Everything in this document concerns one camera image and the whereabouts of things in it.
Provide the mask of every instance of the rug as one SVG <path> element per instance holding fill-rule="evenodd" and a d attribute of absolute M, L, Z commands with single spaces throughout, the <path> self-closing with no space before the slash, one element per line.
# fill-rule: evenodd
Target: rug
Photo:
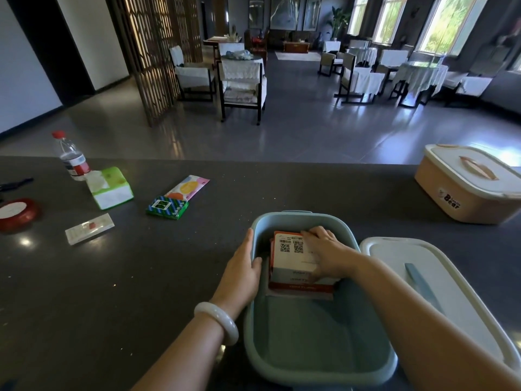
<path fill-rule="evenodd" d="M 299 61 L 320 61 L 320 53 L 309 52 L 309 53 L 287 53 L 287 52 L 275 52 L 277 59 L 279 60 L 299 60 Z"/>

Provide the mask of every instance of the bracelet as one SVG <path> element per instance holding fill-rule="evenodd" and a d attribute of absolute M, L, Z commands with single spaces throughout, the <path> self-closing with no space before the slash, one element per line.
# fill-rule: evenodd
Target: bracelet
<path fill-rule="evenodd" d="M 200 302 L 194 309 L 194 315 L 197 313 L 206 313 L 214 318 L 225 330 L 226 336 L 223 344 L 225 346 L 233 346 L 239 339 L 239 330 L 237 325 L 230 316 L 221 309 L 210 302 Z"/>

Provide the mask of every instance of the gray tiled floor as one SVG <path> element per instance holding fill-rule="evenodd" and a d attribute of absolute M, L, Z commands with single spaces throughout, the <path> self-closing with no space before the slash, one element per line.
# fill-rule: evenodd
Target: gray tiled floor
<path fill-rule="evenodd" d="M 149 128 L 132 80 L 0 141 L 0 155 L 54 156 L 50 132 L 62 129 L 87 157 L 417 164 L 430 143 L 474 145 L 521 165 L 521 127 L 489 111 L 429 103 L 396 107 L 387 96 L 369 106 L 336 104 L 339 77 L 317 63 L 269 55 L 266 111 L 179 103 Z"/>

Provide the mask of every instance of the blue storage bin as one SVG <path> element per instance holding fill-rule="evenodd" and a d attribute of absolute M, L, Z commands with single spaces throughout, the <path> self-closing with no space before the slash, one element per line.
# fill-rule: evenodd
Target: blue storage bin
<path fill-rule="evenodd" d="M 351 230 L 336 217 L 268 213 L 252 225 L 252 260 L 269 256 L 275 230 L 300 232 L 317 225 L 360 250 Z M 373 306 L 354 282 L 342 280 L 333 301 L 266 296 L 268 266 L 264 260 L 259 292 L 244 323 L 246 353 L 260 375 L 288 386 L 376 386 L 393 375 L 396 354 Z"/>

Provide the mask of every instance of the red ribbon spool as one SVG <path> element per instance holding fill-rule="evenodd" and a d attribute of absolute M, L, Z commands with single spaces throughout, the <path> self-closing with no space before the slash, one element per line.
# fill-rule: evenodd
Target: red ribbon spool
<path fill-rule="evenodd" d="M 11 232 L 26 226 L 38 217 L 40 209 L 29 198 L 11 200 L 0 205 L 0 231 Z"/>

